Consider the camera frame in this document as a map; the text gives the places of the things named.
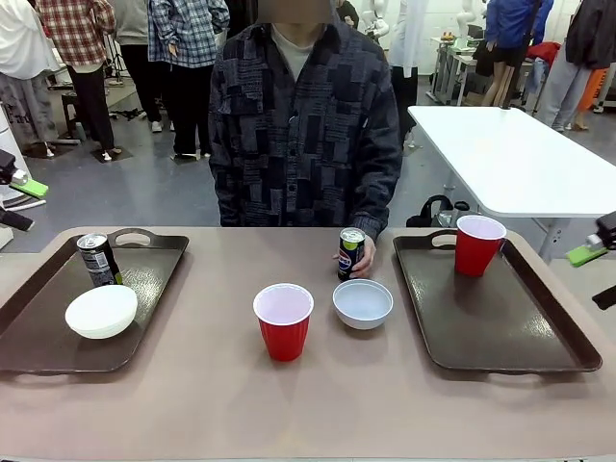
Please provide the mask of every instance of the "plaid shirt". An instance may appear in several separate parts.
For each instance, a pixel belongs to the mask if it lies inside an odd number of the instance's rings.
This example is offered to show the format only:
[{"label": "plaid shirt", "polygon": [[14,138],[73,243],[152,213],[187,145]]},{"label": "plaid shirt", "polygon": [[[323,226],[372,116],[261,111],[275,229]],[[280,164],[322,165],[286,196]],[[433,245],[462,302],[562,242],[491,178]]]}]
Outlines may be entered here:
[{"label": "plaid shirt", "polygon": [[107,59],[102,35],[116,27],[107,0],[38,0],[37,10],[66,64],[102,64]]},{"label": "plaid shirt", "polygon": [[[229,24],[224,0],[149,0],[148,59],[182,67],[212,65],[216,34]],[[177,57],[168,46],[177,46]]]},{"label": "plaid shirt", "polygon": [[214,66],[210,167],[222,226],[356,226],[376,239],[400,175],[383,50],[336,20],[297,82],[258,24]]}]

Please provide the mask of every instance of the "tray handle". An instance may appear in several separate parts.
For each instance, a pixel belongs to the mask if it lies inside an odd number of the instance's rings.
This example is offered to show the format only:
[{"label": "tray handle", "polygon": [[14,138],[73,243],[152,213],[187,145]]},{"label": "tray handle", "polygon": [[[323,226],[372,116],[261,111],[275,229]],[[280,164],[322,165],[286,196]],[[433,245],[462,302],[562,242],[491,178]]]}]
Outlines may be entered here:
[{"label": "tray handle", "polygon": [[[119,238],[120,236],[125,236],[127,234],[141,234],[142,236],[149,238],[150,243],[149,244],[138,244],[138,243],[118,244],[117,238]],[[142,229],[142,228],[120,229],[108,235],[107,239],[109,239],[109,244],[111,244],[112,247],[124,247],[124,246],[129,246],[129,245],[130,246],[138,245],[139,247],[149,248],[149,247],[160,247],[165,244],[164,236],[159,236],[158,234],[154,234],[151,231],[148,231],[147,229]]]},{"label": "tray handle", "polygon": [[425,243],[427,248],[431,248],[432,250],[455,250],[454,244],[444,244],[444,245],[434,245],[434,240],[436,238],[440,238],[441,236],[457,236],[457,229],[442,229],[440,231],[436,231],[428,236],[425,236]]}]

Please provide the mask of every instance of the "black shorts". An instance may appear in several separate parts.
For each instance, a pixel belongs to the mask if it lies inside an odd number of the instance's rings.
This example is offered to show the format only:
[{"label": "black shorts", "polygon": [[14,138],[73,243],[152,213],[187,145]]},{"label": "black shorts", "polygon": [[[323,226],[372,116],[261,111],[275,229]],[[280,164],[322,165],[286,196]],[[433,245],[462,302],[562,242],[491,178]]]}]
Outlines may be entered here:
[{"label": "black shorts", "polygon": [[524,47],[517,48],[499,48],[495,46],[492,50],[491,57],[494,63],[506,63],[513,67],[520,60],[520,54],[524,53]]}]

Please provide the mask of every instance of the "red plaid shirt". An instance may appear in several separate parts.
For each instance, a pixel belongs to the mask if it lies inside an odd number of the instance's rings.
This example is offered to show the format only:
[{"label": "red plaid shirt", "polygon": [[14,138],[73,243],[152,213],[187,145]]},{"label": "red plaid shirt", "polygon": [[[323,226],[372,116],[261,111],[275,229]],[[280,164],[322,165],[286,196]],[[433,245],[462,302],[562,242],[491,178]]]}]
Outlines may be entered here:
[{"label": "red plaid shirt", "polygon": [[116,27],[114,9],[107,0],[38,0],[37,10],[66,64],[105,61],[103,33],[110,34]]}]

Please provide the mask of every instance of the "gray sweatshirt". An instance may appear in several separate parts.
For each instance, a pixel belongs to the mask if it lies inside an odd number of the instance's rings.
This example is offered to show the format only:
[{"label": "gray sweatshirt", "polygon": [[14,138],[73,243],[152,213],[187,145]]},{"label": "gray sweatshirt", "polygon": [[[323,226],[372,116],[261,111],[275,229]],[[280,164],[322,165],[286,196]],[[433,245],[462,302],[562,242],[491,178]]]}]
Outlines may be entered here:
[{"label": "gray sweatshirt", "polygon": [[109,0],[115,13],[115,40],[120,45],[147,45],[147,0]]}]

